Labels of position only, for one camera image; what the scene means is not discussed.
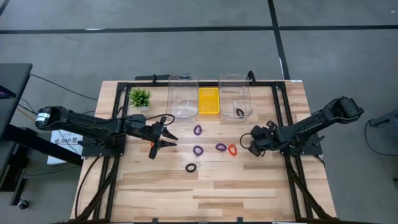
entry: gray floor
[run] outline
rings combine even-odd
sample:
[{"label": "gray floor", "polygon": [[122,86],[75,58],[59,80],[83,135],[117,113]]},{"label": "gray floor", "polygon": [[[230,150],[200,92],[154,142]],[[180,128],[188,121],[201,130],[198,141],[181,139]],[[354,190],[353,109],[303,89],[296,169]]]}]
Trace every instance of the gray floor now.
[{"label": "gray floor", "polygon": [[[398,3],[390,1],[274,0],[280,26],[398,24]],[[267,1],[11,0],[0,29],[92,29],[170,26],[269,26]],[[344,220],[395,223],[398,160],[371,152],[363,129],[368,119],[397,108],[398,33],[396,30],[283,31],[291,79],[303,80],[312,110],[341,95],[365,110],[356,123],[335,125],[321,134],[326,172],[337,214]],[[103,80],[131,80],[153,73],[194,73],[216,78],[246,73],[281,79],[272,31],[151,34],[0,35],[0,62],[30,62],[32,73],[82,94],[97,97]],[[35,109],[63,105],[95,109],[91,100],[35,78],[24,93]],[[23,115],[12,121],[33,128]],[[369,141],[382,152],[398,153],[386,127],[370,129]],[[71,167],[46,166],[34,153],[27,173]],[[21,211],[0,194],[0,223],[67,220],[79,169],[29,180]]]}]

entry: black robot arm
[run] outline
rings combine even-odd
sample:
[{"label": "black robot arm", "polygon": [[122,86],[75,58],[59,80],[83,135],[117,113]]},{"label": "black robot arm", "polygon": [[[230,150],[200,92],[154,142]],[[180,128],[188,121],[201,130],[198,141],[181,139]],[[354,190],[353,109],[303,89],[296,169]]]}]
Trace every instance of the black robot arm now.
[{"label": "black robot arm", "polygon": [[149,157],[154,159],[160,148],[176,146],[175,143],[161,140],[160,136],[178,140],[165,127],[166,119],[166,116],[162,116],[160,121],[148,126],[142,114],[102,119],[66,110],[62,106],[49,106],[39,110],[35,125],[45,131],[63,129],[91,138],[92,141],[78,142],[85,147],[118,150],[124,144],[126,135],[152,141],[154,145]]},{"label": "black robot arm", "polygon": [[255,126],[250,134],[253,140],[248,148],[255,156],[266,150],[294,151],[304,146],[309,137],[334,123],[347,124],[359,119],[364,113],[352,98],[342,96],[329,102],[310,117],[290,126],[277,127],[268,121],[267,128]]}]

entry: purple hair tie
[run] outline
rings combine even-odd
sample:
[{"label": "purple hair tie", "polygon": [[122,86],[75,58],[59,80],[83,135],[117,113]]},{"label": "purple hair tie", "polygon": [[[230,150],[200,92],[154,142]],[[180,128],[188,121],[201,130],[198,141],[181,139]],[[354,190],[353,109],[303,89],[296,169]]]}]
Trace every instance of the purple hair tie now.
[{"label": "purple hair tie", "polygon": [[218,143],[216,145],[216,149],[221,151],[221,152],[224,152],[226,150],[226,145],[224,145],[223,143]]},{"label": "purple hair tie", "polygon": [[196,125],[195,128],[193,129],[193,133],[196,136],[199,136],[201,134],[201,126],[200,125]]},{"label": "purple hair tie", "polygon": [[193,148],[193,153],[194,153],[195,155],[197,155],[197,156],[200,156],[200,155],[203,154],[203,148],[200,147],[200,146],[195,146],[195,147]]}]

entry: wooden table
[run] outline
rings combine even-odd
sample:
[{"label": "wooden table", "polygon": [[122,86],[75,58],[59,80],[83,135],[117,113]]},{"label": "wooden table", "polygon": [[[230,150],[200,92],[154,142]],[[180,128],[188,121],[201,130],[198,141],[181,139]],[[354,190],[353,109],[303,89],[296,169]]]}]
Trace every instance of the wooden table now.
[{"label": "wooden table", "polygon": [[[111,117],[117,83],[103,82],[95,116]],[[303,83],[286,81],[286,87],[294,122],[309,116]],[[153,94],[152,106],[143,114],[165,113],[167,87],[146,89]],[[218,116],[208,115],[198,115],[195,123],[175,122],[168,130],[179,138],[178,146],[161,149],[155,160],[148,158],[149,142],[128,137],[120,159],[111,221],[149,222],[159,218],[161,222],[231,222],[236,217],[245,221],[295,220],[284,158],[279,152],[268,151],[264,157],[256,157],[239,145],[239,137],[254,124],[265,126],[268,120],[277,123],[271,88],[250,87],[250,94],[254,113],[247,123],[220,124]],[[279,96],[284,112],[283,99]],[[128,114],[134,113],[140,111],[130,107]],[[203,128],[201,136],[193,133],[197,124]],[[217,151],[215,145],[219,142],[235,144],[238,155]],[[249,138],[243,143],[249,144]],[[200,157],[192,152],[194,145],[204,148]],[[84,161],[80,182],[93,160]],[[102,160],[94,165],[84,183],[79,213],[97,191]],[[309,191],[327,213],[335,216],[323,164],[313,156],[302,156],[302,161]],[[188,173],[185,166],[191,162],[199,162],[200,167]],[[305,217],[302,195],[299,189],[297,192]],[[104,217],[107,196],[105,193],[99,217]]]}]

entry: potted plant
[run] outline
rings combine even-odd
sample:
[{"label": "potted plant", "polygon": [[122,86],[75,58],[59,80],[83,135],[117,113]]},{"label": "potted plant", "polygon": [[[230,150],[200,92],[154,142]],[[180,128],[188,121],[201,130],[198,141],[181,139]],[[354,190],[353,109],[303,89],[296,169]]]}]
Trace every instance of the potted plant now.
[{"label": "potted plant", "polygon": [[129,93],[129,97],[132,101],[131,104],[141,111],[149,110],[149,99],[151,96],[149,90],[140,89],[139,87],[133,88]]}]

